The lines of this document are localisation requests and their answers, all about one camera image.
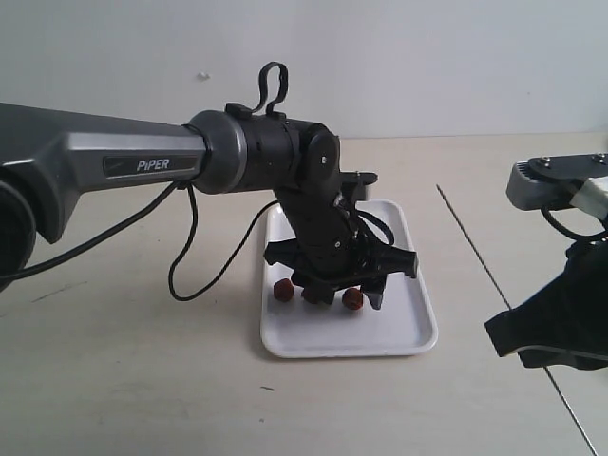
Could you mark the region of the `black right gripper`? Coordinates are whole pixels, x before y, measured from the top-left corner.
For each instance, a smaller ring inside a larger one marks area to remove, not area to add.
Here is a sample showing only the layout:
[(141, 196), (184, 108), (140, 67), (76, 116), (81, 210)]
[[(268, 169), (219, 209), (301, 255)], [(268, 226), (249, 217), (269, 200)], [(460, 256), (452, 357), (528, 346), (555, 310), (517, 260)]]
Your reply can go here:
[(550, 284), (484, 323), (499, 357), (517, 353), (528, 369), (607, 368), (606, 360), (570, 353), (607, 350), (607, 242), (575, 243), (566, 256)]

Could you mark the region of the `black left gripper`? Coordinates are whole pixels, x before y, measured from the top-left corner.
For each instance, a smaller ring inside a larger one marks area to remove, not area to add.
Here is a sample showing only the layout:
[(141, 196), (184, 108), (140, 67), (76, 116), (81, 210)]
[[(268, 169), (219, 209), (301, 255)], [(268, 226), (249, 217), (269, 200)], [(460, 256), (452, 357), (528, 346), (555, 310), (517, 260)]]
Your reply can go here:
[(369, 212), (286, 208), (284, 214), (294, 237), (268, 243), (264, 258), (293, 271), (291, 281), (308, 303), (331, 305), (336, 291), (359, 286), (380, 311), (387, 275), (417, 277), (417, 254), (396, 247), (392, 230)]

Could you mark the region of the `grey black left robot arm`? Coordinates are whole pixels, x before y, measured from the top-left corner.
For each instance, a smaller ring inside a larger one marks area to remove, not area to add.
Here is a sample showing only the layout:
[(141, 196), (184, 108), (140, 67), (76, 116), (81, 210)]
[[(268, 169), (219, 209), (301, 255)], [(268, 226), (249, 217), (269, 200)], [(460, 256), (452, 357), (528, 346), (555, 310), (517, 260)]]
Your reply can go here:
[(163, 183), (190, 195), (270, 190), (294, 237), (264, 257), (292, 272), (313, 302), (358, 288), (374, 309), (389, 275), (416, 277), (417, 255), (356, 206), (372, 173), (345, 173), (340, 142), (323, 124), (241, 105), (207, 110), (184, 124), (152, 123), (15, 104), (1, 107), (1, 283), (40, 274), (95, 246), (30, 265), (35, 240), (58, 241), (79, 197)]

